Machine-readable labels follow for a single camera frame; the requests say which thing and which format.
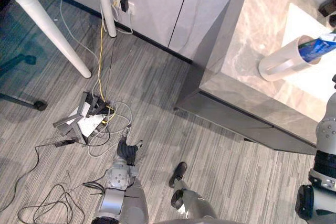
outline marble countertop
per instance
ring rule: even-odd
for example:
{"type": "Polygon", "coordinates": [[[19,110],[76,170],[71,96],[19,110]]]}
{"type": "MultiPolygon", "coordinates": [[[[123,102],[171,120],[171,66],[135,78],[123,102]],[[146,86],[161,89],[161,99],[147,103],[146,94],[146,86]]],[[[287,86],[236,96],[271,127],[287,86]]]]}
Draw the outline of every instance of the marble countertop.
{"type": "MultiPolygon", "coordinates": [[[[288,80],[268,82],[257,68],[281,48],[290,4],[327,24],[314,0],[231,0],[200,89],[316,143],[327,101],[288,80]]],[[[331,78],[328,92],[333,92],[331,78]]]]}

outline white pipe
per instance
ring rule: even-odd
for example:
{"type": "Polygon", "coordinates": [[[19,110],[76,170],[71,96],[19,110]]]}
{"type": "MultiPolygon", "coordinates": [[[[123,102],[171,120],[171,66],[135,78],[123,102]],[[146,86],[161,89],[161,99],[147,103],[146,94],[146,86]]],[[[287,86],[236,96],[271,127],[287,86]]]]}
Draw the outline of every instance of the white pipe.
{"type": "Polygon", "coordinates": [[[100,0],[101,8],[103,9],[104,18],[106,21],[107,30],[111,37],[117,35],[116,27],[114,26],[114,16],[111,9],[111,0],[100,0]]]}
{"type": "Polygon", "coordinates": [[[91,72],[79,58],[69,42],[51,20],[38,0],[15,0],[32,18],[36,25],[45,33],[52,43],[72,63],[72,65],[85,77],[90,78],[91,72]]]}

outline gray carpet floor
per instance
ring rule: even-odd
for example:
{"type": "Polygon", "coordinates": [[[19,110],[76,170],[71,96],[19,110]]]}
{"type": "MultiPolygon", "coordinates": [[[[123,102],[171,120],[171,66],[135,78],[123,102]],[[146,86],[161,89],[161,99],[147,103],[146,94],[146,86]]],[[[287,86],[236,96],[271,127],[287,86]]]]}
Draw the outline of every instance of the gray carpet floor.
{"type": "MultiPolygon", "coordinates": [[[[0,13],[0,62],[19,53],[37,57],[35,65],[21,62],[0,77],[0,92],[48,102],[48,108],[38,112],[0,101],[0,208],[11,199],[16,179],[35,164],[34,146],[66,139],[58,135],[52,122],[67,116],[77,106],[81,93],[90,90],[97,79],[97,62],[67,33],[59,14],[59,0],[40,1],[93,77],[82,78],[14,1],[0,13]]],[[[101,20],[65,3],[63,13],[73,34],[98,54],[101,20]]],[[[294,205],[298,187],[308,182],[314,157],[245,142],[241,136],[194,115],[173,111],[188,68],[187,63],[133,35],[118,33],[113,39],[104,33],[102,82],[107,87],[106,96],[132,109],[129,143],[144,140],[136,165],[150,223],[180,218],[170,207],[172,189],[167,185],[180,161],[188,163],[186,183],[209,200],[222,219],[249,224],[305,223],[297,217],[294,205]]],[[[119,113],[128,116],[125,109],[119,113]]],[[[122,118],[116,118],[109,128],[114,131],[124,125],[122,118]]],[[[108,145],[92,152],[99,154],[118,137],[113,135],[108,145]]],[[[101,158],[91,158],[86,148],[77,144],[38,150],[39,165],[18,184],[14,202],[0,214],[1,223],[19,223],[19,208],[41,202],[56,183],[74,188],[100,177],[111,166],[115,151],[113,148],[101,158]]],[[[83,187],[72,192],[86,214],[84,223],[90,223],[99,198],[91,193],[83,187]]],[[[26,210],[23,216],[31,222],[33,212],[26,210]]],[[[39,222],[65,223],[65,216],[65,208],[59,206],[39,222]]],[[[74,223],[81,223],[77,210],[74,223]]]]}

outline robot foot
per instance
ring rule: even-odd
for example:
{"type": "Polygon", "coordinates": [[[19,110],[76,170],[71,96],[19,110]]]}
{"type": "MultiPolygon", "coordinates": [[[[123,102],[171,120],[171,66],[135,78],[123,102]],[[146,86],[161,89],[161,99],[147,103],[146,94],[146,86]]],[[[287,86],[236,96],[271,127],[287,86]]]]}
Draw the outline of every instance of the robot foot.
{"type": "Polygon", "coordinates": [[[180,162],[174,170],[172,177],[169,179],[169,187],[175,187],[175,179],[182,179],[185,171],[187,170],[187,163],[180,162]]]}

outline cabinet door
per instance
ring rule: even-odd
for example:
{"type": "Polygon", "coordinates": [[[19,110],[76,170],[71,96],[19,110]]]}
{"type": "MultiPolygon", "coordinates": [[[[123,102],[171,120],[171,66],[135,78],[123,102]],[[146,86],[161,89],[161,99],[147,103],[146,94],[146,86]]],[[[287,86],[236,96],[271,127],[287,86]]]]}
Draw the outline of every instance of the cabinet door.
{"type": "Polygon", "coordinates": [[[184,0],[169,48],[193,59],[196,49],[229,0],[184,0]]]}

